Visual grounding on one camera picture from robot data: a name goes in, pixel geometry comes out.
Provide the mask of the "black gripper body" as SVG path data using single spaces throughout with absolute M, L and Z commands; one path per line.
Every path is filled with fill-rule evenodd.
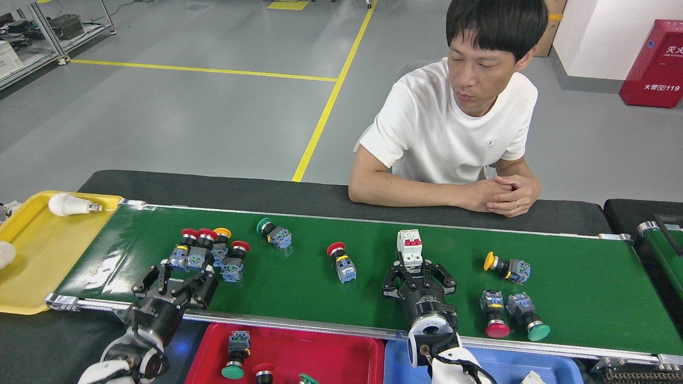
M 171 293 L 159 294 L 157 290 L 129 308 L 127 324 L 137 325 L 139 331 L 151 331 L 164 345 L 168 345 L 176 332 L 187 308 L 187 294 L 177 297 Z
M 425 287 L 424 276 L 412 277 L 410 294 L 407 298 L 400 298 L 407 323 L 414 323 L 425 315 L 437 314 L 449 318 L 456 313 L 456 306 L 446 303 L 444 296 L 438 282 L 434 282 L 433 287 Z

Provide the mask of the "person's left hand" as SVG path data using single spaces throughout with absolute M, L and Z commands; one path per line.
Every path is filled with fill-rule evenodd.
M 536 178 L 520 177 L 495 177 L 494 180 L 514 187 L 510 194 L 504 198 L 505 202 L 500 203 L 498 209 L 493 211 L 505 217 L 517 217 L 529 211 L 530 207 L 539 199 L 540 182 Z

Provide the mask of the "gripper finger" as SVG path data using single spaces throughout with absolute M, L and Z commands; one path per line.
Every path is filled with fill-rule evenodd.
M 165 261 L 159 266 L 152 265 L 132 285 L 132 293 L 137 298 L 164 295 L 168 292 L 171 268 Z
M 383 296 L 407 298 L 411 289 L 411 274 L 402 261 L 395 261 L 383 280 Z
M 441 284 L 444 294 L 450 295 L 456 292 L 457 282 L 446 268 L 439 263 L 432 261 L 424 262 L 424 286 L 431 289 L 434 282 Z
M 185 305 L 207 309 L 218 286 L 212 265 L 183 279 L 176 288 L 176 297 Z

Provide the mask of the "person's right hand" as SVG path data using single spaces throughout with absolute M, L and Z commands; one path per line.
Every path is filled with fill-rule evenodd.
M 472 182 L 459 188 L 457 206 L 475 212 L 493 211 L 513 189 L 512 185 L 494 179 Z

